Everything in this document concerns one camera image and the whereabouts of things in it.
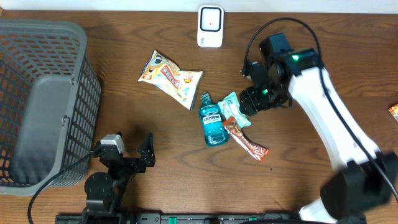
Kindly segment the mint green snack packet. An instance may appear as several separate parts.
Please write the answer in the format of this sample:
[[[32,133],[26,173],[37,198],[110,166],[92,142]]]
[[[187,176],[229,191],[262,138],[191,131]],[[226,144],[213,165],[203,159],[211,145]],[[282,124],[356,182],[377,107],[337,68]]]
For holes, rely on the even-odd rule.
[[[237,94],[233,91],[223,100],[219,101],[217,105],[220,108],[221,114],[225,119],[233,117],[240,128],[250,126],[251,122],[247,119],[246,115],[240,112],[240,103]]]

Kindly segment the orange chocolate bar wrapper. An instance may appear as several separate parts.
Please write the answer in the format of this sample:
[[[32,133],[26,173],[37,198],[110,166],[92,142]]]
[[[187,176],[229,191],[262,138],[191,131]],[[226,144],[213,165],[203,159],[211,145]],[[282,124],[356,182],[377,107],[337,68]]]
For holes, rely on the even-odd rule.
[[[245,136],[234,117],[229,117],[226,121],[222,122],[222,125],[233,139],[255,158],[255,160],[262,161],[269,153],[268,148],[252,142]]]

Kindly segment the blue Listerine mouthwash bottle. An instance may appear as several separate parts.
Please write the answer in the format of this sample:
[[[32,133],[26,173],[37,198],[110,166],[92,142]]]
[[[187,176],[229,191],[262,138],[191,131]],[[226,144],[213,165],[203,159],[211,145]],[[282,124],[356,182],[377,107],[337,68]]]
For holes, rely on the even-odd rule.
[[[208,92],[201,94],[199,117],[202,124],[205,143],[208,147],[220,146],[228,142],[229,134],[225,130],[219,106],[213,103]]]

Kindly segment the yellow snack chip bag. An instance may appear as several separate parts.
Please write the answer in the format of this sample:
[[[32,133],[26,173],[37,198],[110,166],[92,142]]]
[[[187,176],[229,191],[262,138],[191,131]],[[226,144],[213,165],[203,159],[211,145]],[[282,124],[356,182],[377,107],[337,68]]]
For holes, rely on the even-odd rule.
[[[203,71],[181,70],[171,59],[154,50],[145,64],[139,82],[150,83],[192,110]]]

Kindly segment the small orange snack packet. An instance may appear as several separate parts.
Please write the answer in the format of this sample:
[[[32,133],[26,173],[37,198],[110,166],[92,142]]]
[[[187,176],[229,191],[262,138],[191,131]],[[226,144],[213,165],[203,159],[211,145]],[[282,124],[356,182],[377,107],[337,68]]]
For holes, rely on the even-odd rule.
[[[396,121],[398,121],[398,104],[391,106],[388,111],[394,117]]]

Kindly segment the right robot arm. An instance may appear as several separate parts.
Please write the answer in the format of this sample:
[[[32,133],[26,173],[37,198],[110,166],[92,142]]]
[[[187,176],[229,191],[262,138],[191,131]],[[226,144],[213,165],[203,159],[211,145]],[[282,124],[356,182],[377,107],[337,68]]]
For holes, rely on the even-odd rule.
[[[243,74],[253,86],[240,93],[248,116],[298,103],[320,136],[334,176],[320,197],[298,211],[301,220],[356,222],[387,204],[397,177],[397,155],[383,153],[354,120],[337,94],[315,49],[294,50],[282,33],[259,44],[262,62],[246,62]]]

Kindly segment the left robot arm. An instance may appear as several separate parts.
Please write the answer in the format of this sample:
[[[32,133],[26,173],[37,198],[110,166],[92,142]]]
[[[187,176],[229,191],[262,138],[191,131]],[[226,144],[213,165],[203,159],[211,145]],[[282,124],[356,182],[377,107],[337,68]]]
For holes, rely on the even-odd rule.
[[[125,146],[120,132],[108,134],[93,151],[106,172],[95,172],[85,182],[86,208],[82,223],[131,223],[132,215],[121,208],[130,180],[155,165],[153,134],[149,133],[138,148],[139,157],[124,157]]]

